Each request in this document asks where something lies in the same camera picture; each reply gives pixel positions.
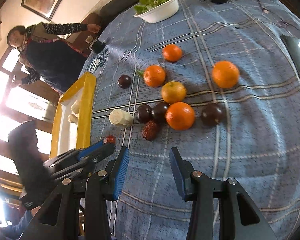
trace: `orange fruit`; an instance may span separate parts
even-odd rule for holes
[[[185,99],[187,90],[183,84],[177,81],[166,83],[161,89],[161,96],[165,102],[172,105]]]
[[[174,130],[189,129],[195,119],[194,110],[191,106],[183,102],[176,102],[169,106],[166,112],[166,120],[168,125]]]
[[[182,50],[175,44],[169,44],[162,49],[163,57],[170,61],[176,62],[182,57]]]
[[[166,78],[166,73],[164,69],[157,65],[151,65],[146,68],[146,70],[138,71],[140,76],[143,76],[145,83],[149,87],[159,87],[164,83]]]
[[[221,88],[233,87],[239,81],[239,77],[239,69],[230,61],[219,61],[212,70],[212,78]]]

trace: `blue plaid tablecloth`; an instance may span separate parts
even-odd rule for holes
[[[209,177],[238,179],[279,240],[300,224],[300,81],[279,37],[300,38],[300,20],[278,0],[260,1],[271,13],[263,13],[256,0],[179,0],[177,14],[156,24],[133,18],[131,8],[99,38],[106,48],[92,53],[82,70],[97,77],[91,142],[114,135],[116,155],[121,146],[130,149],[122,195],[108,203],[110,228],[118,239],[186,239],[191,203],[182,201],[175,186],[169,164],[173,146]],[[174,64],[162,62],[162,48],[170,43],[186,53]],[[220,60],[240,70],[240,82],[230,90],[221,90],[211,79],[212,66]],[[115,108],[134,114],[139,105],[162,100],[161,89],[146,86],[136,74],[158,63],[169,80],[186,86],[185,102],[197,119],[187,131],[166,125],[149,142],[136,120],[123,130],[111,125],[108,116]],[[128,89],[117,85],[123,74],[132,78]],[[223,104],[227,118],[206,129],[199,115],[212,101]],[[218,232],[215,204],[214,239]]]

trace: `green leafy vegetable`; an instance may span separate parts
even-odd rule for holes
[[[134,9],[136,10],[137,14],[142,14],[167,1],[169,0],[139,0],[139,4],[135,5]]]

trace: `metal screw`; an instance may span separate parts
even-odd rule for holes
[[[63,181],[62,181],[62,184],[63,185],[69,185],[71,183],[71,179],[64,179]]]
[[[228,179],[228,182],[229,182],[231,185],[235,185],[235,184],[237,184],[237,180],[236,180],[236,179],[234,179],[234,178],[230,178],[230,179]]]
[[[202,172],[201,171],[193,171],[192,175],[195,176],[195,177],[197,177],[197,178],[199,178],[199,177],[202,176]]]
[[[107,171],[105,171],[105,170],[98,171],[98,176],[99,177],[104,177],[106,175],[107,175]]]

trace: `black hair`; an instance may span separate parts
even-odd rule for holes
[[[12,28],[9,33],[8,33],[8,36],[7,36],[7,44],[11,47],[11,44],[9,42],[9,39],[10,39],[10,36],[15,32],[15,31],[18,31],[21,35],[24,35],[26,33],[26,27],[22,26],[22,25],[19,25],[19,26],[16,26],[14,28]]]

